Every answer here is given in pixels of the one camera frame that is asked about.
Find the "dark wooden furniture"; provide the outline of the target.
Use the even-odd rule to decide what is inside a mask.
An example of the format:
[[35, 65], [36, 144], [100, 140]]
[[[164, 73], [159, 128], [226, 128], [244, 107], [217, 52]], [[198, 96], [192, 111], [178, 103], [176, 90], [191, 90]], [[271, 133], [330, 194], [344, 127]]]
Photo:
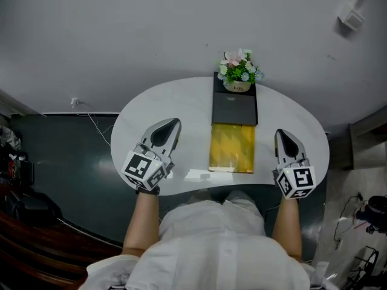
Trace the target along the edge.
[[120, 253], [122, 243], [87, 231], [66, 220], [50, 227], [32, 227], [5, 213], [11, 192], [31, 188], [0, 184], [0, 290], [76, 289], [86, 267]]

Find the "black drawer cabinet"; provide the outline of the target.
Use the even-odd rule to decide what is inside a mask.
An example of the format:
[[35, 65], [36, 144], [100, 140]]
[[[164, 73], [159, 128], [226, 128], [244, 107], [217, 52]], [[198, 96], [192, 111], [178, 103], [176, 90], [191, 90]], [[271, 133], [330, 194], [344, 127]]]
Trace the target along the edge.
[[217, 72], [213, 73], [212, 124], [258, 124], [256, 85], [247, 92], [228, 91]]

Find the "black bag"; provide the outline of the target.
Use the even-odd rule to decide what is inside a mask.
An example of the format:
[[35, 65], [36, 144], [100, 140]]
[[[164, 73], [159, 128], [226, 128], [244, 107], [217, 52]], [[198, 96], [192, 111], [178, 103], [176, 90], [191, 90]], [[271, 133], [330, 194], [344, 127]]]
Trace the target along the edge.
[[5, 197], [5, 213], [32, 227], [50, 227], [61, 223], [60, 208], [45, 194], [11, 192]]

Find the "white wall junction box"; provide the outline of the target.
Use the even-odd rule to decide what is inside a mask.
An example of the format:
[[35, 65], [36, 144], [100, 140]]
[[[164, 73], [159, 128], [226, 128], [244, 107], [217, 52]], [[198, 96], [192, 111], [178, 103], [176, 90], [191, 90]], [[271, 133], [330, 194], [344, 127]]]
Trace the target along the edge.
[[346, 2], [337, 16], [340, 23], [352, 31], [357, 31], [363, 24], [364, 18], [359, 13], [359, 8], [364, 0]]

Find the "person's right forearm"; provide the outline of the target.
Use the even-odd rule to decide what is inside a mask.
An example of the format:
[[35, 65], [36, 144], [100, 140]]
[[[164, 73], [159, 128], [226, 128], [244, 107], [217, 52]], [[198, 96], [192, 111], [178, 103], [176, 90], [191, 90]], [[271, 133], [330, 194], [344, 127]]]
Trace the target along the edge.
[[302, 233], [296, 199], [281, 198], [272, 239], [298, 262], [302, 262]]

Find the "grey shelf unit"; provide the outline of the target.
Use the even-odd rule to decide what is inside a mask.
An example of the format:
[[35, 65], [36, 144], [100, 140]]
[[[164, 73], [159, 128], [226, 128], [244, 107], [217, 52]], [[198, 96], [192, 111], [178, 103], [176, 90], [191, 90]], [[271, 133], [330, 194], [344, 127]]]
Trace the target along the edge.
[[387, 166], [387, 105], [328, 137], [329, 169], [358, 170]]

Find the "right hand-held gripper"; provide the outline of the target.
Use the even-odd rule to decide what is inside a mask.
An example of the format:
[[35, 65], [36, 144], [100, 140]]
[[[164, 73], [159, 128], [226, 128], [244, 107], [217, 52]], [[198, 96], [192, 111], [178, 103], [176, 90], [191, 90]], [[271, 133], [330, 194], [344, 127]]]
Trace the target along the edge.
[[275, 186], [283, 197], [302, 199], [310, 195], [316, 188], [315, 172], [306, 158], [302, 142], [289, 131], [278, 129], [275, 133], [275, 154], [279, 164], [272, 173]]

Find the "person's left forearm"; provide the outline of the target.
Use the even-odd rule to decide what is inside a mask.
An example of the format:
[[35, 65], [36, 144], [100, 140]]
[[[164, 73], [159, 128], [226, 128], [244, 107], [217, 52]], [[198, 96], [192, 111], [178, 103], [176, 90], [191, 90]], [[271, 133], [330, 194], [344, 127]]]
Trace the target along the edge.
[[156, 244], [159, 238], [159, 221], [158, 196], [139, 193], [123, 242], [122, 254], [141, 257]]

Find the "potted flower plant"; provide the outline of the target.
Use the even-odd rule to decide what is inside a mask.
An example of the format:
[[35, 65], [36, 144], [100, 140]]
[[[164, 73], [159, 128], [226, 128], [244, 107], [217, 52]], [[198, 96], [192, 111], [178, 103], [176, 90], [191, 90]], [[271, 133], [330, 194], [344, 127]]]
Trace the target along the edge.
[[225, 51], [216, 74], [230, 92], [247, 92], [264, 79], [261, 68], [252, 61], [252, 50]]

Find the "yellow small drawer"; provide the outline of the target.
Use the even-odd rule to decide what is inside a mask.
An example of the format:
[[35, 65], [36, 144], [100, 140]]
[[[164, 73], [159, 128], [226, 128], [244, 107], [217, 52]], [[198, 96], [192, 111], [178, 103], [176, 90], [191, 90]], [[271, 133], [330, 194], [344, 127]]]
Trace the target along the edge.
[[241, 124], [212, 125], [209, 170], [211, 172], [254, 172], [255, 127]]

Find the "white kidney-shaped table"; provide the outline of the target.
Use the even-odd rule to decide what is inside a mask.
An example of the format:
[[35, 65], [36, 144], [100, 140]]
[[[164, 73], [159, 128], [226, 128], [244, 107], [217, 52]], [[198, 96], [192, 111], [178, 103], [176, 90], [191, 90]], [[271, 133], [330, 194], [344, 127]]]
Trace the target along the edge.
[[316, 182], [327, 174], [330, 151], [327, 136], [301, 105], [266, 86], [257, 85], [258, 125], [255, 129], [255, 166], [252, 174], [209, 171], [213, 77], [194, 77], [159, 84], [132, 99], [117, 117], [111, 134], [111, 155], [121, 171], [127, 154], [149, 126], [178, 118], [182, 130], [172, 153], [174, 168], [160, 182], [161, 195], [198, 189], [274, 183], [277, 165], [275, 132], [284, 129], [304, 145]]

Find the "black metal stand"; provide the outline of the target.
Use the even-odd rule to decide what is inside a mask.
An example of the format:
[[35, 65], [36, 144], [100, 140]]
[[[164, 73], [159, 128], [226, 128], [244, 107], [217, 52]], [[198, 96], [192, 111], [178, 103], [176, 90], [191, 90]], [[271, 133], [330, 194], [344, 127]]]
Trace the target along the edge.
[[342, 290], [356, 290], [360, 279], [372, 275], [379, 258], [379, 251], [370, 246], [362, 248], [354, 257], [345, 286]]

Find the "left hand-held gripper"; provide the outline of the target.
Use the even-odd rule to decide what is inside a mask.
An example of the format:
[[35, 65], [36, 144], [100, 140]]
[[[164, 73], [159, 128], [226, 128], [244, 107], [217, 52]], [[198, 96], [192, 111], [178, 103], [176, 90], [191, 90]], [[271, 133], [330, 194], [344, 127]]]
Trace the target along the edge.
[[159, 183], [175, 164], [170, 155], [181, 133], [181, 121], [168, 118], [146, 129], [134, 150], [127, 154], [121, 173], [138, 192], [159, 192]]

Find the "black round device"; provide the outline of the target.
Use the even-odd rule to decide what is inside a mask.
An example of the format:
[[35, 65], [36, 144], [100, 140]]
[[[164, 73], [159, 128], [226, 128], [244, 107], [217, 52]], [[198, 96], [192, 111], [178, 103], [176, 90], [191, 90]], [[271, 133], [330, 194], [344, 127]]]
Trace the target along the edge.
[[354, 217], [369, 224], [366, 227], [368, 234], [378, 232], [387, 236], [387, 196], [372, 196]]

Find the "person's white shirt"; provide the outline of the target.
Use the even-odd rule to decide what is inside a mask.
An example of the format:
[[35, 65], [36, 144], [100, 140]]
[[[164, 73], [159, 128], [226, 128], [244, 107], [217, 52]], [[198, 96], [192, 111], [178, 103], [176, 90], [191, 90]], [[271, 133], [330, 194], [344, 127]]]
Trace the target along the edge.
[[335, 290], [266, 235], [243, 192], [220, 203], [203, 190], [159, 220], [156, 244], [91, 264], [79, 290]]

